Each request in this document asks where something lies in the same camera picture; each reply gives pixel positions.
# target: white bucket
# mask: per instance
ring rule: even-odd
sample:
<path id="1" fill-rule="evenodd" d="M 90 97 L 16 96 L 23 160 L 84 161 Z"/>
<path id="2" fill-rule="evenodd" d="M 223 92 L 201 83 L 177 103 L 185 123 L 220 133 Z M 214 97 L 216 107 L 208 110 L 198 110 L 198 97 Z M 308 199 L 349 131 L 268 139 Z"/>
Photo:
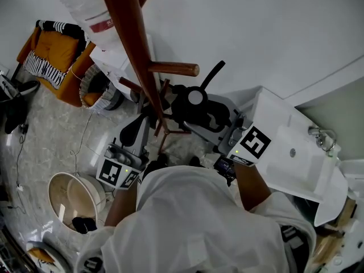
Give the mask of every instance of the white bucket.
<path id="1" fill-rule="evenodd" d="M 98 219 L 105 207 L 106 195 L 101 184 L 85 174 L 74 176 L 60 172 L 48 184 L 48 199 L 57 218 L 69 229 L 75 217 Z"/>

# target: white wall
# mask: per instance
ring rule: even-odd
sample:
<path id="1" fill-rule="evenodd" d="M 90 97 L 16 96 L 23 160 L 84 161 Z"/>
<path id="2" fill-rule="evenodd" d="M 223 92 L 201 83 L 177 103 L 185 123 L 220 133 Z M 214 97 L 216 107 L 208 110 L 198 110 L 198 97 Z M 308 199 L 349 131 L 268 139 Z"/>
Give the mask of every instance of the white wall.
<path id="1" fill-rule="evenodd" d="M 341 160 L 364 159 L 364 77 L 297 107 L 318 126 L 332 129 Z"/>
<path id="2" fill-rule="evenodd" d="M 0 64 L 10 69 L 10 77 L 38 19 L 74 23 L 59 0 L 0 0 Z"/>
<path id="3" fill-rule="evenodd" d="M 364 75 L 364 55 L 358 60 L 346 65 L 344 68 L 337 70 L 328 77 L 308 86 L 301 91 L 285 98 L 292 106 L 298 106 L 324 96 L 336 89 L 339 89 L 347 84 L 355 82 L 358 78 Z"/>
<path id="4" fill-rule="evenodd" d="M 148 0 L 143 13 L 159 60 L 200 65 L 175 82 L 226 61 L 212 93 L 263 85 L 286 98 L 364 54 L 364 0 Z"/>

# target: wooden coat rack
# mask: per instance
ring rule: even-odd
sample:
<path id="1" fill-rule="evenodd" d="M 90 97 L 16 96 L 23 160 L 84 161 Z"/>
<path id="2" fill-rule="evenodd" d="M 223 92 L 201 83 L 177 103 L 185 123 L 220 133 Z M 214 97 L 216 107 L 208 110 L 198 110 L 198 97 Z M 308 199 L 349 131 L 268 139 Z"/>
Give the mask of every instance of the wooden coat rack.
<path id="1" fill-rule="evenodd" d="M 151 61 L 142 15 L 142 7 L 145 2 L 146 0 L 105 0 L 130 63 L 142 86 L 142 91 L 158 116 L 159 124 L 155 130 L 155 137 L 158 136 L 163 126 L 164 137 L 159 147 L 158 153 L 160 153 L 168 134 L 189 134 L 190 132 L 169 130 L 161 103 L 161 98 L 164 98 L 166 94 L 169 80 L 165 80 L 159 93 L 153 72 L 196 77 L 200 68 L 197 64 Z M 131 89 L 135 87 L 125 80 L 121 79 L 120 83 L 128 84 Z"/>

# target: white shirt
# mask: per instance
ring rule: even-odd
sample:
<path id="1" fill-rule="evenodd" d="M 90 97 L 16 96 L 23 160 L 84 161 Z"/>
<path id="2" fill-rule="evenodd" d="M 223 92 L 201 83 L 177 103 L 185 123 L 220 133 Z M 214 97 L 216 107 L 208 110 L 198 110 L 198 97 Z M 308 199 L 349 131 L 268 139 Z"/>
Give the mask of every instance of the white shirt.
<path id="1" fill-rule="evenodd" d="M 135 213 L 90 233 L 75 272 L 290 272 L 280 225 L 300 230 L 312 255 L 313 227 L 284 194 L 252 213 L 214 170 L 164 168 L 144 179 Z"/>

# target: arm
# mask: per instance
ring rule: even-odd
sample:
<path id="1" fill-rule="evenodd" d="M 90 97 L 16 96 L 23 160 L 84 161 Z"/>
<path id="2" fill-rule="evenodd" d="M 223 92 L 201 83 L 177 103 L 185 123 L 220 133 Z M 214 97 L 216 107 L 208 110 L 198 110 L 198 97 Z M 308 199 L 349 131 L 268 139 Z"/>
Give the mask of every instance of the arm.
<path id="1" fill-rule="evenodd" d="M 256 166 L 247 167 L 234 163 L 240 198 L 246 210 L 262 203 L 271 194 Z"/>
<path id="2" fill-rule="evenodd" d="M 128 190 L 118 190 L 107 215 L 105 226 L 117 226 L 124 218 L 135 212 L 137 187 L 138 181 L 135 181 Z"/>

